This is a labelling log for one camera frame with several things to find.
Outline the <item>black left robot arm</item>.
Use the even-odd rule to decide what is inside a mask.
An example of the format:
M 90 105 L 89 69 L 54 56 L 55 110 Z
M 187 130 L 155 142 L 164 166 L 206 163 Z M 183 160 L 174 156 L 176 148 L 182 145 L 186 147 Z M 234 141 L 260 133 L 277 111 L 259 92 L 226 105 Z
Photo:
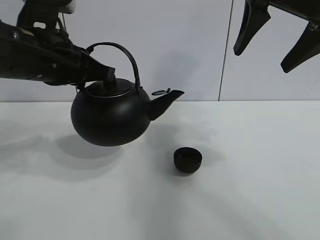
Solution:
M 59 13 L 70 0 L 27 0 L 15 26 L 0 23 L 0 77 L 44 82 L 50 86 L 112 82 L 115 68 L 105 66 L 72 43 Z

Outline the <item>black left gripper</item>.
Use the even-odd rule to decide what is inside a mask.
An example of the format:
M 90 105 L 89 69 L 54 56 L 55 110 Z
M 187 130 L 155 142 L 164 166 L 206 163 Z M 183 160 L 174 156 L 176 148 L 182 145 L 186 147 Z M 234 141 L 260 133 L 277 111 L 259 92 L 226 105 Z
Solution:
M 0 23 L 0 77 L 43 82 L 50 86 L 115 80 L 106 66 L 72 44 L 61 20 L 52 30 Z

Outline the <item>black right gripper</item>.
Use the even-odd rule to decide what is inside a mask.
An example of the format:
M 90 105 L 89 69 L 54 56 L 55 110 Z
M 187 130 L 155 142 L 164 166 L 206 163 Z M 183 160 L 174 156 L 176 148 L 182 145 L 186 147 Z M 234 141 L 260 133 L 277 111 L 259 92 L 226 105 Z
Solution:
M 320 0 L 246 0 L 239 34 L 233 46 L 236 56 L 243 53 L 255 34 L 271 19 L 269 5 L 309 22 L 280 64 L 282 70 L 289 73 L 320 53 Z

